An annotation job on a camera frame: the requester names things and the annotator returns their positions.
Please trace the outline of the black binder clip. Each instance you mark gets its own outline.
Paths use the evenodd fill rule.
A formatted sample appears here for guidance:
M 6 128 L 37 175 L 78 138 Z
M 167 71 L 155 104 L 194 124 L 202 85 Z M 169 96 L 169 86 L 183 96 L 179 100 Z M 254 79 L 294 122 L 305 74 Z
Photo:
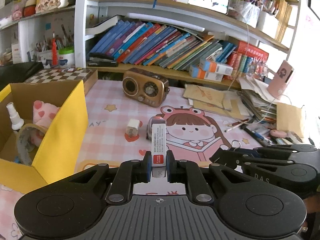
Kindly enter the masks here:
M 255 153 L 252 149 L 242 148 L 241 142 L 238 140 L 233 140 L 231 143 L 231 147 L 227 149 L 228 151 L 233 151 L 240 154 L 253 155 Z

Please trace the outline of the small red white box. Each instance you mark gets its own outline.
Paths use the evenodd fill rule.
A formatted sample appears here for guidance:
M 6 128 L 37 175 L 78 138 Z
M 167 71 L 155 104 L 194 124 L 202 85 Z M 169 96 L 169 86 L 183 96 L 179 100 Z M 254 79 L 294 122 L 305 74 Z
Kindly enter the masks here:
M 153 178 L 163 178 L 166 175 L 167 160 L 167 140 L 166 125 L 152 125 L 152 176 Z

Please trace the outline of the white power adapter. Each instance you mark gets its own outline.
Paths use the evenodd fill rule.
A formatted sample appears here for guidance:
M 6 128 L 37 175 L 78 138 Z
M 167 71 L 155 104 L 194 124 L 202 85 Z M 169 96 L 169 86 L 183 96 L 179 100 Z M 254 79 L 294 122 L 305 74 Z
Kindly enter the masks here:
M 140 127 L 140 121 L 138 119 L 130 119 L 126 127 L 126 134 L 129 137 L 137 136 L 139 127 Z

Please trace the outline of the yellow packing tape roll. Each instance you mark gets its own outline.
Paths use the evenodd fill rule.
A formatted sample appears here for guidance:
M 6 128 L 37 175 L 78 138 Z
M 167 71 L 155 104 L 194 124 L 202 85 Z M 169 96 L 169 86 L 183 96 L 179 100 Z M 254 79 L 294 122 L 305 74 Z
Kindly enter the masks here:
M 37 150 L 48 129 L 35 124 L 24 125 L 16 134 L 18 158 L 24 165 L 31 166 Z

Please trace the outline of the white spray bottle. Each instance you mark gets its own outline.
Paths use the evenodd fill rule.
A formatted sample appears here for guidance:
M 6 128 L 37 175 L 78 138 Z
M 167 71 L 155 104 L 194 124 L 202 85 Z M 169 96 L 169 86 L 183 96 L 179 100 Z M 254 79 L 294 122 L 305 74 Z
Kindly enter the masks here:
M 7 104 L 7 110 L 11 120 L 11 128 L 14 132 L 18 132 L 24 125 L 24 120 L 20 117 L 13 102 Z

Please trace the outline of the blue pen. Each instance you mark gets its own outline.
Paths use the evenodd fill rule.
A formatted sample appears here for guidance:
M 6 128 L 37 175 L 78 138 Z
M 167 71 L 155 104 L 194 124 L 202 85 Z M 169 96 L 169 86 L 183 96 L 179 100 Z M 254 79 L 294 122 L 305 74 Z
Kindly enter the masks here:
M 259 133 L 252 131 L 248 128 L 248 125 L 242 125 L 241 128 L 248 133 L 255 141 L 257 141 L 261 146 L 267 147 L 271 146 L 272 142 L 269 141 L 267 138 L 263 137 Z

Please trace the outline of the red pencil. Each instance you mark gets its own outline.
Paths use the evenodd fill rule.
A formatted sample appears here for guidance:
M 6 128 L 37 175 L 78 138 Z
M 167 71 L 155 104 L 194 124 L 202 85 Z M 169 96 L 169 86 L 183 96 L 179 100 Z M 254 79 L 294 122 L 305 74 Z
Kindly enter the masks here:
M 249 119 L 240 120 L 231 124 L 228 124 L 226 126 L 225 132 L 232 131 L 233 129 L 236 129 L 237 127 L 240 127 L 243 124 L 246 124 L 249 121 Z

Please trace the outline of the stack of papers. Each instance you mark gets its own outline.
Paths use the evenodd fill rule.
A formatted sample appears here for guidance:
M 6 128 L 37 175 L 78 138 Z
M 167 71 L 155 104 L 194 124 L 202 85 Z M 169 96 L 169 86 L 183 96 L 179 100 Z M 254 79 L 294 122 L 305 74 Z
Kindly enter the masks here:
M 285 135 L 292 142 L 309 142 L 306 132 L 306 110 L 296 107 L 288 96 L 281 94 L 274 98 L 268 85 L 250 76 L 238 78 L 243 103 L 258 121 L 272 125 L 273 129 Z

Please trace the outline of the pink cup lamp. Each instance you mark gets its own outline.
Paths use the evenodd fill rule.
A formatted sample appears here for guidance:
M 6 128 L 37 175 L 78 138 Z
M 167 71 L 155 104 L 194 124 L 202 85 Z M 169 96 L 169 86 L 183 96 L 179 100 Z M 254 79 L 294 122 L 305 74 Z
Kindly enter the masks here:
M 287 85 L 289 84 L 291 75 L 293 74 L 294 68 L 287 62 L 283 61 L 278 71 L 274 75 L 267 87 L 267 91 L 274 97 L 278 98 L 283 94 Z

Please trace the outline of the brown paper envelopes pile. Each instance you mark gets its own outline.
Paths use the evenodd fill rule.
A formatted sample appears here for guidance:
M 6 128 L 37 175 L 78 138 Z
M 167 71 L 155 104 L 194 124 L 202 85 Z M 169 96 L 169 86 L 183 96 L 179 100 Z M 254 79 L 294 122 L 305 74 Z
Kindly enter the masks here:
M 194 108 L 228 116 L 245 119 L 251 116 L 240 96 L 234 91 L 221 91 L 198 85 L 185 85 L 183 97 Z

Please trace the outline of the yellow cardboard box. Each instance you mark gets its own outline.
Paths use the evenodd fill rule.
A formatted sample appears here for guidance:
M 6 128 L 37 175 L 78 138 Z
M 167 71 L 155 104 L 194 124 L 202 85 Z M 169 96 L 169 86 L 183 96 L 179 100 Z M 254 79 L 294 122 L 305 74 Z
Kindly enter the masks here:
M 1 91 L 1 185 L 28 193 L 73 174 L 88 125 L 84 83 L 11 83 Z

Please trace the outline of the brown retro radio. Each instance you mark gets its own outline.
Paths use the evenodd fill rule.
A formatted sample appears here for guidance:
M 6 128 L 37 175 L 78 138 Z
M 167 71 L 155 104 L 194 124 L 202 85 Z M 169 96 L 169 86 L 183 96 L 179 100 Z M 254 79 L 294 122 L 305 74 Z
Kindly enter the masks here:
M 124 73 L 122 86 L 128 98 L 151 107 L 159 107 L 170 91 L 166 77 L 139 68 Z

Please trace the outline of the orange white carton upper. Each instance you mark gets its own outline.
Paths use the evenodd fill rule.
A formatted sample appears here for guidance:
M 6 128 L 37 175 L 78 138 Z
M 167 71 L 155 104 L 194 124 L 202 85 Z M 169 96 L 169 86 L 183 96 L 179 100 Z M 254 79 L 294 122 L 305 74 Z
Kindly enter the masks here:
M 227 76 L 231 76 L 233 72 L 233 67 L 227 64 L 217 63 L 207 59 L 201 59 L 199 67 L 205 72 L 212 72 Z

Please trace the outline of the orange white carton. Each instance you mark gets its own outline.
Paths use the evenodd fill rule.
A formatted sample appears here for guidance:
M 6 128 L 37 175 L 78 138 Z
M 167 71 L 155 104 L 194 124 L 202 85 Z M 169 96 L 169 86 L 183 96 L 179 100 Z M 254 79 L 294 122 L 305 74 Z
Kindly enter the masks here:
M 197 66 L 189 67 L 189 75 L 193 78 L 221 82 L 223 75 L 219 73 L 206 72 Z
M 227 64 L 217 63 L 207 59 L 201 59 L 199 67 L 205 72 L 212 72 L 227 76 L 231 76 L 233 72 L 233 67 Z

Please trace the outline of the orange white carton lower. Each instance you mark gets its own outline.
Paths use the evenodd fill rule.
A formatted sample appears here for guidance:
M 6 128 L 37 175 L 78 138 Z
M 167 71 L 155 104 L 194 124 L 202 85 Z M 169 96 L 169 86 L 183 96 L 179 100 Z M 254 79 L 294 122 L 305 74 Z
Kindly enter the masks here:
M 189 67 L 189 75 L 193 78 L 221 82 L 223 75 L 219 73 L 206 72 L 197 66 Z

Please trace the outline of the wooden chess board box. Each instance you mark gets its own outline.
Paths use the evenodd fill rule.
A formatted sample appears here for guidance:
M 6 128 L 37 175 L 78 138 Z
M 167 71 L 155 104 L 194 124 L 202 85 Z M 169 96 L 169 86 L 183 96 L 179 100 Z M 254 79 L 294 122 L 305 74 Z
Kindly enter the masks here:
M 85 95 L 98 80 L 98 71 L 87 68 L 52 68 L 42 69 L 28 78 L 25 83 L 49 83 L 56 81 L 82 80 Z

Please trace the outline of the pink plush paw toy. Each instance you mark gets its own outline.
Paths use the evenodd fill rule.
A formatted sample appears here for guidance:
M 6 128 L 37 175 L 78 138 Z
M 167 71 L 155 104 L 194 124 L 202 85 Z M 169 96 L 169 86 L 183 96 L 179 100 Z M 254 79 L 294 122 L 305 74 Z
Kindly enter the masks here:
M 45 103 L 40 100 L 34 101 L 33 124 L 48 129 L 59 110 L 60 107 L 56 107 L 51 103 Z

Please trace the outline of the red large book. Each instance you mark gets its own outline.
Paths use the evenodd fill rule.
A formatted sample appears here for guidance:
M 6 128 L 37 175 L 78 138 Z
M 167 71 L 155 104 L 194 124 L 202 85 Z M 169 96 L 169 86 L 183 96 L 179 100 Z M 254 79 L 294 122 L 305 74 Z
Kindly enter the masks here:
M 263 62 L 266 62 L 269 56 L 269 53 L 265 52 L 264 50 L 250 44 L 244 41 L 239 41 L 236 51 L 243 54 L 247 55 L 252 58 L 257 58 L 262 60 Z

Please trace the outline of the white bookshelf unit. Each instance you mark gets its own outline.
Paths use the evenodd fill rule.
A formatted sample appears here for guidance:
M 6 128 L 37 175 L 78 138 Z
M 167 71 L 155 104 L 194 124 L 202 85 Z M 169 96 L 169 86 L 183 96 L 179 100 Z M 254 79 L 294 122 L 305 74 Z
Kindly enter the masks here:
M 203 27 L 206 31 L 214 33 L 215 38 L 231 36 L 239 40 L 248 40 L 251 44 L 264 43 L 286 55 L 289 55 L 292 50 L 262 31 L 245 25 L 234 18 L 209 9 L 172 0 L 158 0 L 157 2 L 153 0 L 76 0 L 74 7 L 34 14 L 6 25 L 1 29 L 1 46 L 7 48 L 11 45 L 7 32 L 11 27 L 16 26 L 20 58 L 22 62 L 27 62 L 28 51 L 45 36 L 44 19 L 52 20 L 61 13 L 66 13 L 67 16 L 74 15 L 71 23 L 74 25 L 75 65 L 85 67 L 88 41 L 93 38 L 92 35 L 85 34 L 86 22 L 90 13 L 94 12 L 100 18 L 113 15 L 157 16 L 158 18 L 175 20 L 178 23 L 186 23 L 191 27 Z

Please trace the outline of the white green lidded tub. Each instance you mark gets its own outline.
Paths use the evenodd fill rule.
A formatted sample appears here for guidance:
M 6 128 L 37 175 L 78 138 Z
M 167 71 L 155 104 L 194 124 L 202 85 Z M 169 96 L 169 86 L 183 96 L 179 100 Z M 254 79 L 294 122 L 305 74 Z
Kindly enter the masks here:
M 75 65 L 74 47 L 66 47 L 58 50 L 58 60 L 60 67 L 71 67 Z

